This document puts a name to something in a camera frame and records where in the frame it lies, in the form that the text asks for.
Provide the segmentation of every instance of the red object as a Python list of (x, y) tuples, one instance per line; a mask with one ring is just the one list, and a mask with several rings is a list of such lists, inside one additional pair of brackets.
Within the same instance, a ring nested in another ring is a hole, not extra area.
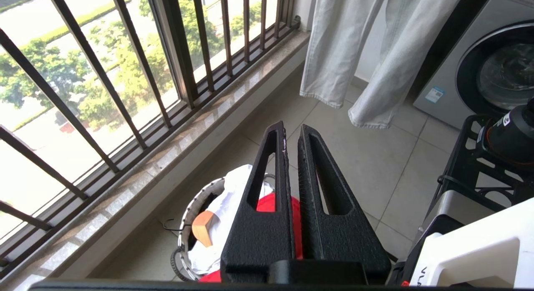
[[(295, 235), (295, 253), (297, 259), (302, 259), (302, 224), (300, 218), (300, 202), (296, 198), (291, 197), (291, 208), (293, 210), (293, 233)], [(259, 212), (274, 212), (275, 211), (275, 194), (271, 193), (258, 201), (256, 211)], [(220, 283), (221, 271), (217, 270), (200, 279), (203, 283)]]

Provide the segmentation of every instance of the laundry basket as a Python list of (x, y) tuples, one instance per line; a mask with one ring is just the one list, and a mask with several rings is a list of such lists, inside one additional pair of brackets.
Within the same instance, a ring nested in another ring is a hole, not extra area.
[[(275, 179), (275, 176), (269, 173), (266, 173), (264, 180), (267, 178)], [(187, 253), (189, 249), (193, 247), (196, 238), (191, 233), (191, 223), (197, 215), (206, 210), (208, 205), (222, 192), (224, 191), (224, 177), (216, 179), (208, 183), (198, 194), (195, 195), (193, 200), (189, 202), (187, 208), (185, 209), (184, 215), (181, 219), (179, 235), (178, 235), (178, 244), (179, 246), (172, 252), (170, 257), (170, 264), (172, 269), (176, 273), (179, 279), (183, 281), (197, 281), (203, 275), (196, 274), (191, 269), (191, 261)], [(178, 266), (177, 259), (179, 263), (182, 264), (183, 268)]]

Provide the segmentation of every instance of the white wall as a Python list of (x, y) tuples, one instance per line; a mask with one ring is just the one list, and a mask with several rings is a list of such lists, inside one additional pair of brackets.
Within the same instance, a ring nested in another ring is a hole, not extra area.
[(388, 0), (384, 0), (374, 24), (369, 32), (369, 37), (364, 45), (362, 56), (356, 68), (354, 76), (369, 81), (374, 69), (380, 61), (380, 48), (385, 33), (385, 6)]

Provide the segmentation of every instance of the white cloth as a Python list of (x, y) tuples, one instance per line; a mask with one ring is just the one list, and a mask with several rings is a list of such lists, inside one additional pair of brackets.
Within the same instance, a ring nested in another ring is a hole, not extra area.
[[(230, 171), (224, 178), (224, 191), (206, 209), (217, 217), (212, 220), (209, 229), (212, 246), (205, 247), (197, 242), (187, 253), (191, 261), (191, 269), (196, 274), (208, 274), (221, 268), (221, 253), (243, 197), (250, 171), (252, 171), (252, 165), (243, 165)], [(262, 198), (273, 190), (273, 187), (264, 181), (259, 197)]]
[[(381, 61), (349, 110), (357, 127), (389, 128), (459, 0), (388, 0)], [(317, 0), (300, 95), (341, 108), (383, 0)]]

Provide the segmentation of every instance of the floor tile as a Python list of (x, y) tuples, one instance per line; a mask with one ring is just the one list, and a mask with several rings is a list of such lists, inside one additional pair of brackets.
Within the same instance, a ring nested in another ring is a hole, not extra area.
[[(349, 104), (333, 109), (320, 103), (305, 124), (322, 135), (362, 209), (380, 219), (417, 138), (395, 126), (354, 127), (347, 116), (349, 108)], [(287, 143), (290, 164), (296, 168), (299, 136), (300, 131), (295, 132)]]
[(362, 90), (351, 84), (347, 94), (345, 95), (345, 100), (349, 101), (349, 103), (345, 102), (345, 104), (353, 105), (356, 103), (360, 95), (362, 95)]
[(256, 143), (240, 134), (234, 134), (230, 139), (226, 139), (217, 152), (208, 156), (195, 169), (192, 177), (188, 179), (189, 183), (179, 186), (179, 190), (173, 192), (174, 197), (169, 199), (169, 203), (156, 216), (158, 220), (164, 222), (174, 218), (175, 221), (180, 221), (189, 202), (204, 186), (239, 166), (254, 164), (258, 150), (259, 146)]
[(414, 239), (443, 174), (448, 154), (419, 139), (381, 221)]
[(170, 281), (176, 275), (169, 262), (178, 239), (153, 219), (99, 278)]
[(375, 217), (369, 215), (368, 213), (364, 212), (364, 214), (367, 216), (368, 220), (369, 220), (369, 224), (371, 225), (371, 227), (373, 228), (373, 230), (376, 230), (376, 227), (378, 226), (378, 219), (376, 219)]
[(387, 252), (391, 253), (398, 259), (403, 259), (408, 256), (408, 252), (412, 247), (412, 241), (382, 222), (378, 224), (375, 232), (380, 243), (382, 243), (382, 247), (384, 247)]
[(242, 128), (244, 135), (261, 144), (265, 129), (280, 120), (284, 121), (286, 133), (291, 135), (318, 103), (316, 99), (300, 97), (301, 80), (302, 75), (294, 75), (248, 116)]
[[(275, 160), (274, 160), (274, 158), (267, 164), (267, 169), (265, 171), (267, 173), (271, 173), (271, 174), (275, 173)], [(299, 171), (295, 167), (290, 165), (289, 173), (290, 173), (291, 196), (293, 196), (293, 197), (295, 197), (297, 199), (300, 199), (300, 196), (299, 196)]]
[(407, 132), (419, 136), (428, 115), (416, 109), (409, 99), (403, 102), (399, 107), (397, 114), (393, 116), (391, 124), (406, 130)]
[(445, 152), (451, 153), (458, 134), (460, 134), (458, 129), (429, 116), (420, 137)]

